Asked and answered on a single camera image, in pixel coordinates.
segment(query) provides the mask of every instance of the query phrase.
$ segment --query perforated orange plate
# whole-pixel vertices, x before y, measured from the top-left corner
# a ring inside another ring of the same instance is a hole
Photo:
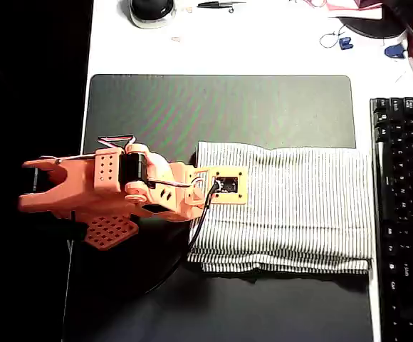
[[[85,241],[101,251],[138,233],[138,226],[124,216],[95,217],[88,225]]]

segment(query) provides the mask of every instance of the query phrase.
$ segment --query white desk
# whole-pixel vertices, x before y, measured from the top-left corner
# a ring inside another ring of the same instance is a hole
[[[326,49],[319,38],[342,24],[302,0],[248,0],[233,14],[197,9],[197,2],[184,0],[192,13],[178,11],[171,25],[142,30],[123,13],[127,0],[95,0],[85,103],[95,74],[346,75],[352,83],[357,148],[371,152],[370,98],[413,96],[408,62],[384,55],[383,45],[396,39],[372,40],[343,29],[354,48]],[[374,340],[380,342],[375,260],[370,304]]]

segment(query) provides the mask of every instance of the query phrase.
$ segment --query black keyboard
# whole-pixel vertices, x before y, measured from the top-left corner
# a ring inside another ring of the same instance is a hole
[[[413,341],[413,98],[371,100],[382,341]]]

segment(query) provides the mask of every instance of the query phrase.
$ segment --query gray striped fabric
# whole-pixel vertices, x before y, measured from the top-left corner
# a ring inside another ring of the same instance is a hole
[[[210,272],[366,273],[370,163],[352,149],[199,142],[199,167],[249,168],[248,203],[213,204],[188,260]]]

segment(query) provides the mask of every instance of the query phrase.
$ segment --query wire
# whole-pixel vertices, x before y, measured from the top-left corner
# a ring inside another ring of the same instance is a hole
[[[114,144],[114,141],[123,141],[127,140],[126,145],[131,145],[135,143],[135,136],[132,134],[129,135],[116,135],[112,137],[98,137],[98,143],[101,143],[102,145],[108,146],[108,147],[120,147],[119,145]]]
[[[305,0],[305,3],[307,3],[309,6],[313,7],[314,9],[319,9],[321,7],[324,7],[327,4],[327,0],[323,0],[320,5],[313,4],[313,0]]]
[[[192,247],[195,245],[197,238],[200,235],[200,231],[202,230],[202,225],[204,223],[205,217],[207,216],[207,212],[209,209],[209,206],[211,204],[211,199],[213,194],[221,188],[221,184],[219,182],[215,182],[211,189],[208,191],[208,194],[206,195],[205,199],[205,205],[204,205],[204,210],[202,212],[202,215],[200,216],[199,224],[197,225],[197,229],[194,233],[194,236],[192,237],[191,241],[188,243],[186,251],[181,255],[181,257],[173,264],[172,267],[170,267],[169,271],[149,290],[146,290],[143,294],[148,294],[151,291],[157,289],[161,285],[163,285],[164,282],[178,269],[179,265],[187,258],[187,255],[190,253]]]
[[[123,141],[127,140],[126,146],[135,143],[135,136],[132,134],[129,135],[116,135],[112,137],[98,137],[98,143],[105,145],[107,147],[120,147],[119,145],[114,144],[114,141]],[[95,157],[94,153],[89,155],[71,155],[70,157],[55,157],[53,155],[41,155],[39,159],[56,159],[56,161],[61,162],[63,160],[77,160],[77,159],[93,159]]]
[[[344,34],[344,32],[341,32],[341,30],[343,29],[343,27],[345,27],[345,25],[342,25],[342,26],[340,27],[340,29],[338,30],[338,33],[335,33],[335,32],[326,33],[326,34],[324,34],[323,36],[321,36],[321,37],[319,38],[319,44],[320,44],[322,47],[324,47],[324,48],[332,48],[333,46],[335,46],[336,44],[338,44],[338,41],[340,41],[340,36],[341,36],[342,34]],[[335,36],[335,37],[336,37],[335,43],[334,43],[333,45],[331,45],[331,46],[326,46],[326,45],[322,44],[322,40],[323,40],[326,36]]]
[[[203,182],[204,180],[201,177],[195,177],[192,182],[190,183],[181,183],[181,182],[171,182],[169,180],[155,180],[153,178],[148,178],[148,182],[163,184],[163,185],[171,185],[173,187],[191,187],[197,183]]]

